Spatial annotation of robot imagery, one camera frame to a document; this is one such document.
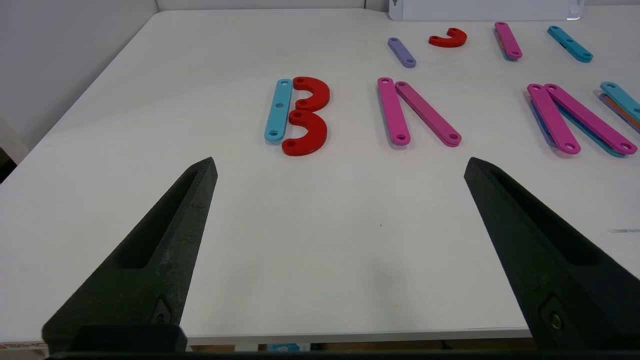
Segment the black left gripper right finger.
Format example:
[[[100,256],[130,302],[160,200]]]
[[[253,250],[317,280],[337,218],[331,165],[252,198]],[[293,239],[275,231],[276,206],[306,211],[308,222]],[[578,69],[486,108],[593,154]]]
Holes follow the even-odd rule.
[[[638,278],[491,162],[464,180],[538,349],[639,349]]]

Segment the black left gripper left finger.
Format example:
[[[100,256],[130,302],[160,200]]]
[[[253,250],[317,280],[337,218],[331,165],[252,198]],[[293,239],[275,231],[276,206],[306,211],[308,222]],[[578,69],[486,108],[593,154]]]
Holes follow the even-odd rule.
[[[189,166],[42,328],[50,353],[184,353],[180,328],[217,184]]]

